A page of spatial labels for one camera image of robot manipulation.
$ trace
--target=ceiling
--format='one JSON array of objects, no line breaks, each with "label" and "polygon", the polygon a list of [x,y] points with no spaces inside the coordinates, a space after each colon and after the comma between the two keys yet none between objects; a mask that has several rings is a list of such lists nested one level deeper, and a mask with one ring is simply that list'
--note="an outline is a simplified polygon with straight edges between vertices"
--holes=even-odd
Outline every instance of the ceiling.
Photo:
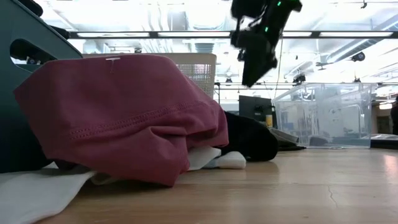
[{"label": "ceiling", "polygon": [[[42,19],[73,31],[234,30],[231,1],[222,0],[35,0]],[[398,30],[398,1],[301,0],[301,13],[293,12],[285,30]],[[71,40],[84,53],[212,52],[217,55],[216,80],[240,82],[243,64],[228,39]],[[277,46],[279,67],[265,82],[291,82],[305,74],[308,82],[398,82],[398,40],[284,39]],[[364,52],[366,59],[350,57]],[[331,63],[323,70],[317,62]]]}]

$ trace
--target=black cloth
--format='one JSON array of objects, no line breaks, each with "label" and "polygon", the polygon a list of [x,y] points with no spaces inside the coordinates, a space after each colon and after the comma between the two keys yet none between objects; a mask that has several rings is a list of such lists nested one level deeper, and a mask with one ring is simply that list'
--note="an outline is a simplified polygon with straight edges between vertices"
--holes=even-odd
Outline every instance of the black cloth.
[{"label": "black cloth", "polygon": [[392,133],[398,135],[398,105],[391,108]]},{"label": "black cloth", "polygon": [[225,112],[229,144],[221,147],[222,155],[240,152],[248,161],[269,161],[278,153],[278,140],[263,124]]}]

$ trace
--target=fluorescent light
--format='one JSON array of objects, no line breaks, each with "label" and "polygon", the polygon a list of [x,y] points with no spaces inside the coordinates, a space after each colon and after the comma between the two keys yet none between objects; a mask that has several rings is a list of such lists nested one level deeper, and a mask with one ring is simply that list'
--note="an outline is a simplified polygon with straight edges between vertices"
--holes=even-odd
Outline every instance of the fluorescent light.
[{"label": "fluorescent light", "polygon": [[149,37],[148,32],[80,32],[77,33],[79,37]]},{"label": "fluorescent light", "polygon": [[159,32],[159,37],[229,37],[229,32],[192,31],[192,32]]},{"label": "fluorescent light", "polygon": [[283,32],[284,37],[309,37],[311,32]]},{"label": "fluorescent light", "polygon": [[390,104],[390,103],[382,104],[382,105],[379,105],[379,108],[380,108],[380,110],[388,110],[388,109],[392,108],[392,104]]},{"label": "fluorescent light", "polygon": [[389,37],[393,32],[321,32],[320,37]]}]

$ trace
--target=stitching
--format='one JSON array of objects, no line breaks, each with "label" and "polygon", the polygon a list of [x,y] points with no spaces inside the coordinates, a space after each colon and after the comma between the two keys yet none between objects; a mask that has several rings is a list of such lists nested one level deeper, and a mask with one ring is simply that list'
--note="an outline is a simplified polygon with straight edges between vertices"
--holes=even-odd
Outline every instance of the stitching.
[{"label": "stitching", "polygon": [[76,139],[84,138],[87,136],[91,136],[93,134],[100,134],[100,133],[103,133],[106,131],[112,131],[115,129],[127,128],[127,127],[130,127],[133,125],[137,125],[137,124],[146,122],[146,120],[143,120],[143,118],[157,119],[157,118],[160,118],[163,116],[167,116],[176,111],[187,110],[187,109],[194,108],[194,107],[201,106],[201,105],[205,105],[205,103],[202,101],[195,101],[192,103],[182,103],[180,105],[170,106],[170,107],[162,108],[162,109],[159,109],[156,111],[150,111],[148,113],[140,114],[138,116],[134,116],[129,119],[117,121],[115,123],[102,124],[102,125],[95,126],[92,128],[85,128],[85,129],[80,129],[80,130],[76,130],[76,131],[71,131],[71,132],[69,132],[69,136],[70,136],[69,140],[76,140]]}]

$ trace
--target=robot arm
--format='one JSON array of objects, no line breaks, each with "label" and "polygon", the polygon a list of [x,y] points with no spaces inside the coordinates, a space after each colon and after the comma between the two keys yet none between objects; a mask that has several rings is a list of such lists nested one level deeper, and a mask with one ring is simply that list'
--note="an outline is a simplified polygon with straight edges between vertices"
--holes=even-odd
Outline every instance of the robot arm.
[{"label": "robot arm", "polygon": [[[231,45],[240,49],[244,61],[242,85],[252,87],[270,69],[276,68],[275,48],[292,11],[300,12],[299,0],[233,0],[231,13],[238,20]],[[243,17],[254,19],[241,30]]]}]

